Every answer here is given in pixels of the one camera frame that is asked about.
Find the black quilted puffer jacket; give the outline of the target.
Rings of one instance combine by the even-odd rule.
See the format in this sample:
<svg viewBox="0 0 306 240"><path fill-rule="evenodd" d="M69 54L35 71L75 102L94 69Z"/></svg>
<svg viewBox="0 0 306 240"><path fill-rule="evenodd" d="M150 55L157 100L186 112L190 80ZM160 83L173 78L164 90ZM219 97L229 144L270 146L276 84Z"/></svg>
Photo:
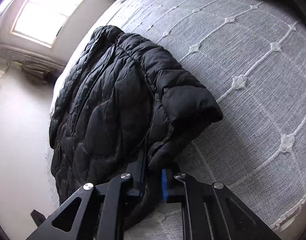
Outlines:
<svg viewBox="0 0 306 240"><path fill-rule="evenodd" d="M125 228L161 199L161 169L223 114L209 90L163 47L118 27L98 27L67 75L50 119L51 173L60 202L102 184L144 154L144 199Z"/></svg>

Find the white lace bedspread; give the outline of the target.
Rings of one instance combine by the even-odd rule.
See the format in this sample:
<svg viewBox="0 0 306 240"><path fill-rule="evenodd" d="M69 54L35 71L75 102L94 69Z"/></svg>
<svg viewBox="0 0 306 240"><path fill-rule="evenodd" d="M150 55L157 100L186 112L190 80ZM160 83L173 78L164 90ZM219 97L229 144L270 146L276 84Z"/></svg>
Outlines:
<svg viewBox="0 0 306 240"><path fill-rule="evenodd" d="M180 155L221 181L281 239L306 230L306 27L261 0L117 0L94 24L163 46L211 92L223 120Z"/></svg>

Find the bright window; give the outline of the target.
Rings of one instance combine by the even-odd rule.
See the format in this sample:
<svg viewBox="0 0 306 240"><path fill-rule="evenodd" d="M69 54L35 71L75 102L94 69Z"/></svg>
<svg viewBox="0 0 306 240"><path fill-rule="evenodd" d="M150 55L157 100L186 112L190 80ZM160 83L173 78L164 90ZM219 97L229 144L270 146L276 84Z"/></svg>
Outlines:
<svg viewBox="0 0 306 240"><path fill-rule="evenodd" d="M11 33L52 48L62 27L83 0L25 0Z"/></svg>

